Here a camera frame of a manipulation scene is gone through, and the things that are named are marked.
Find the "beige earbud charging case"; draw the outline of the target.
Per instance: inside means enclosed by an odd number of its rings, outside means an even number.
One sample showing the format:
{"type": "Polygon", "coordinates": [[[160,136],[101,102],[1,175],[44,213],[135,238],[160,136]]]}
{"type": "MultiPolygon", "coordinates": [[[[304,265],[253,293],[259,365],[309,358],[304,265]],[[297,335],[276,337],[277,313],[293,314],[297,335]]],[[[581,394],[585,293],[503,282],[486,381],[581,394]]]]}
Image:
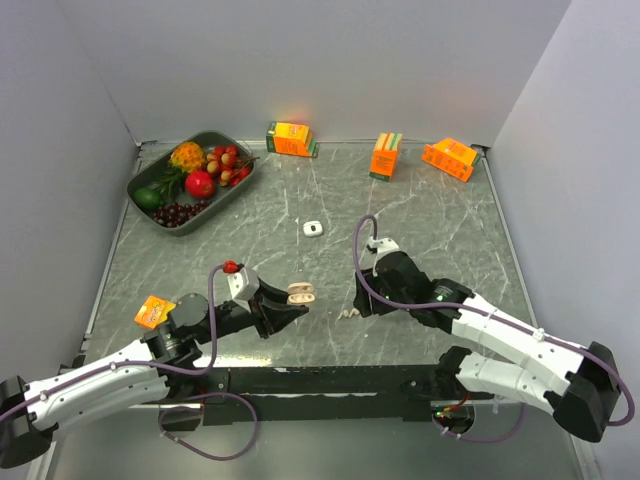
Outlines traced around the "beige earbud charging case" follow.
{"type": "Polygon", "coordinates": [[[315,301],[315,288],[311,283],[295,282],[287,287],[288,305],[309,305],[315,301]]]}

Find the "white earbud charging case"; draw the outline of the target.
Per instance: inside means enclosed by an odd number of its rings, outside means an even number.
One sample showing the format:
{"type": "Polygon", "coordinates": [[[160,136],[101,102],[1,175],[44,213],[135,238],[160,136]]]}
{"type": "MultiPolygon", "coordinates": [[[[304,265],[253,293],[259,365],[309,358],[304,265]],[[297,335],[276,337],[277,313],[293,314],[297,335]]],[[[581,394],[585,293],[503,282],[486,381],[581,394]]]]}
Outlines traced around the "white earbud charging case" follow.
{"type": "Polygon", "coordinates": [[[320,221],[307,221],[302,226],[302,231],[305,237],[315,238],[323,234],[324,228],[320,221]]]}

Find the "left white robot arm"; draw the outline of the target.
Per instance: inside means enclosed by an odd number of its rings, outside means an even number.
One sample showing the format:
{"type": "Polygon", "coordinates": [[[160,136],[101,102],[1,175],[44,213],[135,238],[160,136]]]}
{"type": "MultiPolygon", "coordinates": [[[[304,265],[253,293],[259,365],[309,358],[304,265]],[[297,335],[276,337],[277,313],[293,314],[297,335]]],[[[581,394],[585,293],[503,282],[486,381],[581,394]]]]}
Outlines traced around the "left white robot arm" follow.
{"type": "Polygon", "coordinates": [[[1,383],[1,466],[11,469],[45,454],[55,436],[130,406],[192,398],[208,367],[195,367],[201,346],[253,328],[268,338],[305,315],[315,300],[309,283],[287,290],[249,286],[218,306],[187,294],[164,322],[121,350],[54,377],[1,383]]]}

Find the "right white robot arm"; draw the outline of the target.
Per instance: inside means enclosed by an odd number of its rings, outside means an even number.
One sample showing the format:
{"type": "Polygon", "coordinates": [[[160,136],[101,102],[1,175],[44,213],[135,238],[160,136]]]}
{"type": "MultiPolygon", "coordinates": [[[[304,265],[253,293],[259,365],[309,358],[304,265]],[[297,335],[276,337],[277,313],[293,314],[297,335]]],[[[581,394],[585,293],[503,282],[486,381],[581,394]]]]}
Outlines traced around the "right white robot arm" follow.
{"type": "Polygon", "coordinates": [[[468,340],[494,353],[487,358],[452,349],[441,359],[438,390],[448,398],[488,393],[552,416],[565,431],[598,443],[622,394],[612,351],[546,334],[502,312],[480,294],[446,278],[430,279],[402,251],[356,269],[354,305],[365,315],[404,310],[426,327],[468,340]]]}

